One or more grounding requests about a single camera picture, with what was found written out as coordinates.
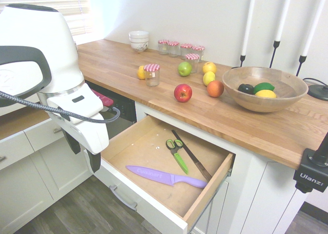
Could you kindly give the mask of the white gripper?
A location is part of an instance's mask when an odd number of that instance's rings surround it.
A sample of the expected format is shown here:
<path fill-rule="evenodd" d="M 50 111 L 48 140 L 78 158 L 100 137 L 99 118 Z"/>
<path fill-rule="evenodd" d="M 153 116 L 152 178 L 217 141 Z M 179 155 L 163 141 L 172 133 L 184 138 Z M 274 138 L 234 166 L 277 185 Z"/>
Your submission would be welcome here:
<path fill-rule="evenodd" d="M 83 84 L 77 91 L 62 96 L 53 96 L 47 99 L 50 107 L 70 111 L 87 118 L 103 120 L 99 113 L 103 109 L 103 103 L 87 84 Z M 81 143 L 87 150 L 90 167 L 95 173 L 101 166 L 101 151 L 109 145 L 109 138 L 105 124 L 81 121 L 70 117 L 66 120 L 59 114 L 50 113 L 49 116 L 67 133 L 65 138 L 71 150 L 78 154 L 81 151 Z"/>

